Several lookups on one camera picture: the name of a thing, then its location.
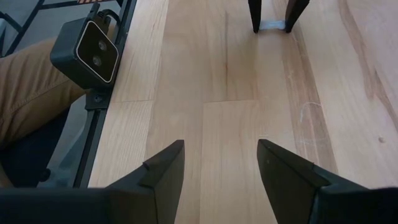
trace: khaki pants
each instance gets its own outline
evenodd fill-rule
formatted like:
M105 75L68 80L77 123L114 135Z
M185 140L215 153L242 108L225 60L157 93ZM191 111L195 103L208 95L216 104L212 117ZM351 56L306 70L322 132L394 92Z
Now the khaki pants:
M52 66L54 42L0 58L0 148L54 119L85 93Z

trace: light wood surface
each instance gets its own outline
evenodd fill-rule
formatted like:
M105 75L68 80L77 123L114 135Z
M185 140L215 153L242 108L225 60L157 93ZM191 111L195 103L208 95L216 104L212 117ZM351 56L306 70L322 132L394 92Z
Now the light wood surface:
M263 19L286 0L263 0ZM176 223L275 223L265 138L369 188L398 185L398 2L312 0L291 34L252 33L246 0L138 0L90 187L176 139Z

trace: wooden table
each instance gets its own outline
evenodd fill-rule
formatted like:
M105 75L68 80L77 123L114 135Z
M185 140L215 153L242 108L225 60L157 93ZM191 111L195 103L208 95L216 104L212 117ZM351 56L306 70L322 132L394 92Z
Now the wooden table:
M287 0L263 0L283 19ZM312 0L291 34L252 32L246 0L138 0L90 187L176 139L176 223L275 223L269 139L370 188L398 185L398 1Z

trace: black chair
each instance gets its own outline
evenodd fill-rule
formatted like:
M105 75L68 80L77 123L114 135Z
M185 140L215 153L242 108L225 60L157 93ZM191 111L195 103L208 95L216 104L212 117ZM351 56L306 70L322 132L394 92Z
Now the black chair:
M0 163L15 187L36 187L49 177L47 165L62 133L69 108L56 118L0 151Z

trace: camera lens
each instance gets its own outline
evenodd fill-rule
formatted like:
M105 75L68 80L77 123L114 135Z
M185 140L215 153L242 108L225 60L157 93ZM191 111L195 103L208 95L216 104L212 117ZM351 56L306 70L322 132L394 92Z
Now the camera lens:
M101 59L100 59L97 55L94 55L94 57L93 57L93 63L94 63L96 66L101 66L101 64L102 64Z
M98 46L99 46L99 49L101 49L101 50L103 50L103 51L106 50L106 44L105 44L105 42L103 42L102 40L100 40L100 41L98 42Z

